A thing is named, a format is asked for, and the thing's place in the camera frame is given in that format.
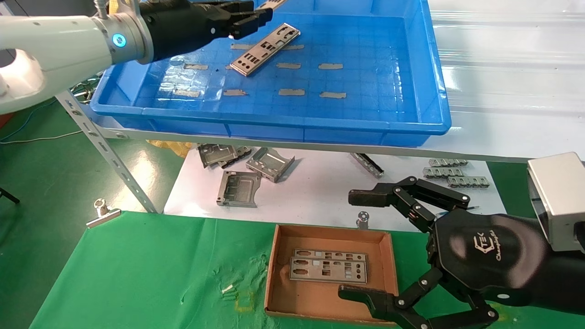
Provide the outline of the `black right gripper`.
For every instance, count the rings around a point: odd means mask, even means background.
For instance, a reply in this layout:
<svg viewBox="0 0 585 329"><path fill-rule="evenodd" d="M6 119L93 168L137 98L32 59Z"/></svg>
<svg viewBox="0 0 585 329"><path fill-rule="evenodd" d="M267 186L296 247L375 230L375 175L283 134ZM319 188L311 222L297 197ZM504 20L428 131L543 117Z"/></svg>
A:
<svg viewBox="0 0 585 329"><path fill-rule="evenodd" d="M485 300L584 314L583 252L554 251L535 219L469 213L464 210L470 196L414 176L377 183L371 190L351 190L348 202L393 207L422 233L432 232L430 255L436 267L398 296L338 287L339 298L365 304L374 319L402 329L486 329L499 320L499 313ZM451 212L435 221L422 202ZM470 310L424 318L414 306L442 283Z"/></svg>

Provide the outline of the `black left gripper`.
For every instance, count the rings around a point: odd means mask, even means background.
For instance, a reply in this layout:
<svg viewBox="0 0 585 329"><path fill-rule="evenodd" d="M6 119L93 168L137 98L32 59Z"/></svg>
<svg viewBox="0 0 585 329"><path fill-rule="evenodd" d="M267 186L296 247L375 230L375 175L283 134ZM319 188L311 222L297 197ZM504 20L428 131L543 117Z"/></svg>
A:
<svg viewBox="0 0 585 329"><path fill-rule="evenodd" d="M240 40L272 20L272 9L255 11L253 0L148 0L140 15L152 39L151 62L193 52L215 39Z"/></svg>

